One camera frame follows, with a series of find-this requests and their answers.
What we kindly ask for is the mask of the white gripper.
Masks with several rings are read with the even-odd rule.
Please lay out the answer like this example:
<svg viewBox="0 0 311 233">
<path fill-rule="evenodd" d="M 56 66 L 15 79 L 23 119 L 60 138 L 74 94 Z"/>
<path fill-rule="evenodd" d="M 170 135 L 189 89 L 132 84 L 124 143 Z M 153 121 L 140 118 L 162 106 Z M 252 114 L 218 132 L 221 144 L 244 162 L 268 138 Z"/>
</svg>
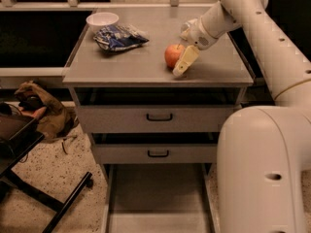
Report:
<svg viewBox="0 0 311 233">
<path fill-rule="evenodd" d="M 191 46 L 186 47 L 174 66 L 173 74 L 176 77 L 182 76 L 196 61 L 199 50 L 207 50 L 218 41 L 205 30 L 201 18 L 186 21 L 181 26 L 180 37 L 188 40 Z"/>
</svg>

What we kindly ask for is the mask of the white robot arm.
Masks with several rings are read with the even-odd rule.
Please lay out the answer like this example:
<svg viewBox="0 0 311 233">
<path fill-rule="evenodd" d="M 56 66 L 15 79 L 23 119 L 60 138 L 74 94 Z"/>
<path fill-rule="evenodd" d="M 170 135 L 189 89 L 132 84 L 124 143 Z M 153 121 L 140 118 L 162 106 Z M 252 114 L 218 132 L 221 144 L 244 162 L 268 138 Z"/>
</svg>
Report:
<svg viewBox="0 0 311 233">
<path fill-rule="evenodd" d="M 310 62 L 266 13 L 268 0 L 219 0 L 184 33 L 182 75 L 224 33 L 243 28 L 271 106 L 232 114 L 218 141 L 221 233 L 307 233 L 301 174 L 311 162 Z"/>
</svg>

